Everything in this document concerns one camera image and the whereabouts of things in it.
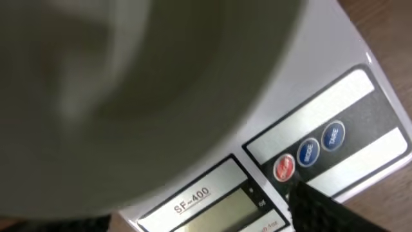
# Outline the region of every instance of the blue button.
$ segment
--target blue button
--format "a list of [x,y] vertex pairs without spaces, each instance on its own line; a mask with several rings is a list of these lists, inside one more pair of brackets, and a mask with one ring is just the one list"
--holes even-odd
[[322,147],[326,151],[335,151],[345,139],[345,126],[341,121],[333,121],[324,129]]
[[297,150],[297,163],[302,167],[312,166],[319,156],[319,150],[319,143],[316,139],[306,139]]

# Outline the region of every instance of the button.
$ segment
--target button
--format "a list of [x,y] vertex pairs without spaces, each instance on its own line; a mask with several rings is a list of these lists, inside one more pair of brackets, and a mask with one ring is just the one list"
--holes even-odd
[[295,159],[291,154],[280,156],[273,167],[273,174],[277,181],[285,182],[295,172]]
[[306,139],[297,150],[297,163],[302,167],[312,166],[319,157],[320,146],[315,138]]
[[326,151],[335,151],[345,139],[345,126],[341,121],[333,121],[324,129],[322,147]]

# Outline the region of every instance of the digital kitchen scale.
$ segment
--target digital kitchen scale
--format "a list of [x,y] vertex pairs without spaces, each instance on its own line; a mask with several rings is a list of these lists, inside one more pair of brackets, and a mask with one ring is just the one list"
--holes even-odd
[[409,118],[336,1],[302,6],[271,76],[251,112],[204,159],[120,212],[130,225],[293,231],[286,201],[294,182],[344,202],[410,161]]

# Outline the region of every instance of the brown table surface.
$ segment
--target brown table surface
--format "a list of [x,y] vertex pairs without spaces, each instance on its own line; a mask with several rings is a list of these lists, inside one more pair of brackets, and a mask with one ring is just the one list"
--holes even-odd
[[[339,0],[412,115],[412,1]],[[412,163],[345,203],[391,231],[412,231]],[[118,215],[111,231],[132,231]]]

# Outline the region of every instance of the black textured object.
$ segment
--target black textured object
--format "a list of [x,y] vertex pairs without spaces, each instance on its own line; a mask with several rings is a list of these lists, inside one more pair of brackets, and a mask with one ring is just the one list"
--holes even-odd
[[9,227],[1,232],[106,232],[111,216],[67,220],[60,222],[28,221]]
[[292,186],[289,208],[296,232],[386,231],[303,182]]

